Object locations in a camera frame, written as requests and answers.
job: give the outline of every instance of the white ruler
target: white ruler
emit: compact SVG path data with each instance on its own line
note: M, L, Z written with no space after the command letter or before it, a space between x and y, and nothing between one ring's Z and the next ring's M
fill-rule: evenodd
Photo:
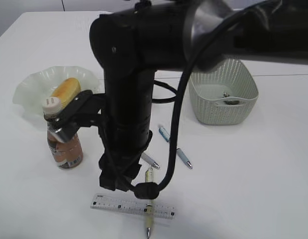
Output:
M104 196L102 194L95 194L91 204L91 208L145 216L147 205L148 203L145 200L132 201L112 198ZM153 205L153 207L153 216L156 218L164 218L171 220L175 217L175 207L156 203Z

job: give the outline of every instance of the yellow pen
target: yellow pen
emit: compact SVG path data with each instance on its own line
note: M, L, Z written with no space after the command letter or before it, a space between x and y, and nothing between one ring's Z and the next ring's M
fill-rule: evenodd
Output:
M145 182L149 183L153 181L154 181L153 168L150 167L147 169L145 173ZM154 225L153 207L154 207L154 201L150 200L149 204L146 206L146 216L145 216L145 228L146 228L147 239L150 238L150 235L153 231L153 225Z

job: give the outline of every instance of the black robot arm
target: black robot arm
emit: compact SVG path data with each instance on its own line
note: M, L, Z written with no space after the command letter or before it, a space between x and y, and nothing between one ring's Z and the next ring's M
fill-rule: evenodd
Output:
M191 72L212 70L227 57L308 64L308 3L268 0L234 12L221 0L154 6L142 0L134 9L100 15L91 26L90 42L104 69L105 94L97 98L102 117L96 107L84 115L93 123L78 122L87 108L71 102L59 117L66 120L51 122L53 131L62 140L81 126L97 126L105 147L99 162L100 186L154 199L173 176L180 110ZM168 169L159 185L133 186L140 154L152 137L149 123L157 70L183 71L173 99ZM94 103L87 105L100 104L93 95L91 100Z

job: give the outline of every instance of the white bottle cap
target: white bottle cap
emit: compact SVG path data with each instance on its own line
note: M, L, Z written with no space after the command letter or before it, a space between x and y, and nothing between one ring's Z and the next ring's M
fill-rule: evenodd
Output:
M42 103L43 113L45 115L55 115L62 109L62 103L57 97L49 97Z

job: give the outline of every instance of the white table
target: white table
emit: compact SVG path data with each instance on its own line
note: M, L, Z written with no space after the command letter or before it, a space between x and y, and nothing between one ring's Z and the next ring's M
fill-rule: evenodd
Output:
M145 238L141 218L89 208L95 193L134 198L99 187L103 146L96 129L80 130L85 159L62 171L50 155L44 123L29 123L12 104L17 84L50 66L78 65L102 77L88 34L97 16L25 13L0 38L0 239ZM177 206L178 214L169 227L156 225L151 238L308 239L308 66L245 63L260 98L244 123L202 125L185 96L179 145L194 169L177 160L159 201ZM157 74L172 84L178 76ZM154 96L165 93L155 89ZM155 170L158 182L168 144L156 125L169 128L171 113L171 104L153 105L148 152L162 167ZM134 184L144 180L145 169Z

